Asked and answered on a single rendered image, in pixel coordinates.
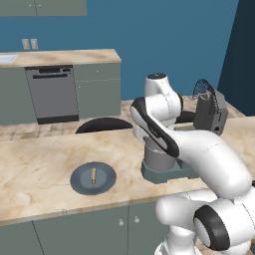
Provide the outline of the grey mixer bowl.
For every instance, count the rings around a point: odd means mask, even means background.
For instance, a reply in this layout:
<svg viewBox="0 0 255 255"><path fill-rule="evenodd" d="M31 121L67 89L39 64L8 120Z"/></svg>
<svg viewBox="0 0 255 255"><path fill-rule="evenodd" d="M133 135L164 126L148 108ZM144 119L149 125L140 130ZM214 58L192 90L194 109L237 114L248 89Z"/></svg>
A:
<svg viewBox="0 0 255 255"><path fill-rule="evenodd" d="M144 162L153 170L167 171L173 168L175 158L168 155L151 137L147 137L144 140Z"/></svg>

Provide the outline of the teal stand mixer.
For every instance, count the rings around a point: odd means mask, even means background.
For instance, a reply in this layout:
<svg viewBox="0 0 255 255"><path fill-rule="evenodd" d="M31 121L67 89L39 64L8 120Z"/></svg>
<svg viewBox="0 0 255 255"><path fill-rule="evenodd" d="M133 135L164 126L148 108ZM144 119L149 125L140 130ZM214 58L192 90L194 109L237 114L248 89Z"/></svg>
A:
<svg viewBox="0 0 255 255"><path fill-rule="evenodd" d="M177 158L175 159L173 168L167 171L156 171L147 167L143 158L140 171L144 179L155 184L167 183L170 179L183 177L193 179L198 177L198 174L186 162Z"/></svg>

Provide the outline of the green base cupboard run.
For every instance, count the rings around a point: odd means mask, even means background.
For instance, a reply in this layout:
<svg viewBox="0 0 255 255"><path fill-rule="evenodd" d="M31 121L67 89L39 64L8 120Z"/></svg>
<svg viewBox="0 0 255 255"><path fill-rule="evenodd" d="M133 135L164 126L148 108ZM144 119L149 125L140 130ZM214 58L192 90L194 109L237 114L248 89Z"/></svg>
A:
<svg viewBox="0 0 255 255"><path fill-rule="evenodd" d="M121 112L121 65L72 66L79 120L117 116ZM0 125L38 123L25 68L0 68Z"/></svg>

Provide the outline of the grey-blue round plate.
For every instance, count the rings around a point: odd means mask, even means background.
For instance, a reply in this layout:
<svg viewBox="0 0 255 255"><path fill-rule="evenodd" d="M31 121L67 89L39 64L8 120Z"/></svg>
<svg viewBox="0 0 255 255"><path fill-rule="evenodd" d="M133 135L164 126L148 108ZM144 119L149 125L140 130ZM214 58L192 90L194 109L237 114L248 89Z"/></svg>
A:
<svg viewBox="0 0 255 255"><path fill-rule="evenodd" d="M92 184L92 168L97 169L96 183ZM117 180L115 170L98 161L87 162L77 167L70 178L72 188L83 195L98 195L111 189Z"/></svg>

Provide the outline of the grey dishwasher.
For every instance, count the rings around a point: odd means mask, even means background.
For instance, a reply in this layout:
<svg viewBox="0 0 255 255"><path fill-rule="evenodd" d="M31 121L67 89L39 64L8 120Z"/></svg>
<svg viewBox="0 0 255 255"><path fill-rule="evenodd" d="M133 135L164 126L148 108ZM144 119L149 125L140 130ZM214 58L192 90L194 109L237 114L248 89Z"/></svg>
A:
<svg viewBox="0 0 255 255"><path fill-rule="evenodd" d="M79 119L72 65L26 67L25 72L39 125Z"/></svg>

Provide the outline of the dark grey box appliance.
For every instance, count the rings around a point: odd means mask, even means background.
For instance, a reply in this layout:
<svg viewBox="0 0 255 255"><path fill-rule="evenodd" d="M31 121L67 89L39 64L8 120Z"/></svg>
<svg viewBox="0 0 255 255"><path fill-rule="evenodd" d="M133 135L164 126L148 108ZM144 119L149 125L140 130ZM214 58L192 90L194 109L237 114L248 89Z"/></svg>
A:
<svg viewBox="0 0 255 255"><path fill-rule="evenodd" d="M209 97L198 98L193 126L196 129L210 130L221 135L228 116L225 97L215 90Z"/></svg>

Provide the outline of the narrow green cupboard door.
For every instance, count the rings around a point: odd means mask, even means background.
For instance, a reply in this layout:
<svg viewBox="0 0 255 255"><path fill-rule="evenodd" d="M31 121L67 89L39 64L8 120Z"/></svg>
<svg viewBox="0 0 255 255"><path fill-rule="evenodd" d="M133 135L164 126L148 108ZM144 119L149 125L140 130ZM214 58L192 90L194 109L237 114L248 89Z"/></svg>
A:
<svg viewBox="0 0 255 255"><path fill-rule="evenodd" d="M128 211L128 255L154 255L157 246L164 240L167 226L155 215L155 202L134 204Z"/></svg>

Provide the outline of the wide green cupboard door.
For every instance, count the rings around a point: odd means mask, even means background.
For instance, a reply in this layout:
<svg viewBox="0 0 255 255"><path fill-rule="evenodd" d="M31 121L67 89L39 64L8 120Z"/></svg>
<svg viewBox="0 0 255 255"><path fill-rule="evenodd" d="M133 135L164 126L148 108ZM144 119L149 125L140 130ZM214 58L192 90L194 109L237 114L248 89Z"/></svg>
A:
<svg viewBox="0 0 255 255"><path fill-rule="evenodd" d="M34 226L45 255L127 255L127 206L38 220Z"/></svg>

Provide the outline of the white sink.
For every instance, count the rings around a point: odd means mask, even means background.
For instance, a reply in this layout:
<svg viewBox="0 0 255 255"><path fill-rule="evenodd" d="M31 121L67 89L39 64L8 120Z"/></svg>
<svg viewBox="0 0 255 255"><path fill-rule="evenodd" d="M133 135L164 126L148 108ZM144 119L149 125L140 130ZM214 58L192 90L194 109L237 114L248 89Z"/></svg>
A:
<svg viewBox="0 0 255 255"><path fill-rule="evenodd" d="M0 64L11 64L17 58L17 55L0 55Z"/></svg>

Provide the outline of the green cupboard door without knob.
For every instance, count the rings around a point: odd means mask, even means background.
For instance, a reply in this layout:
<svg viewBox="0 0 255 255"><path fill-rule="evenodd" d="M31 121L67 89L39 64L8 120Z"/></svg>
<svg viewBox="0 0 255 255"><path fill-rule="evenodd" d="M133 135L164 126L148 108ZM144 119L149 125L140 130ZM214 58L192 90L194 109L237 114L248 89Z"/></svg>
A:
<svg viewBox="0 0 255 255"><path fill-rule="evenodd" d="M0 226L0 255L44 255L33 224Z"/></svg>

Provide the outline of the green wall cupboards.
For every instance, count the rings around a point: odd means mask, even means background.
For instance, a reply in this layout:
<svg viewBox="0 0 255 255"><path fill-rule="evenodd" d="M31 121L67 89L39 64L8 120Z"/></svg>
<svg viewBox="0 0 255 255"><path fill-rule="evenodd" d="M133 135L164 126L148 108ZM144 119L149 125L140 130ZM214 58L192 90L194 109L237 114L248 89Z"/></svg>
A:
<svg viewBox="0 0 255 255"><path fill-rule="evenodd" d="M0 17L87 14L87 0L0 0Z"/></svg>

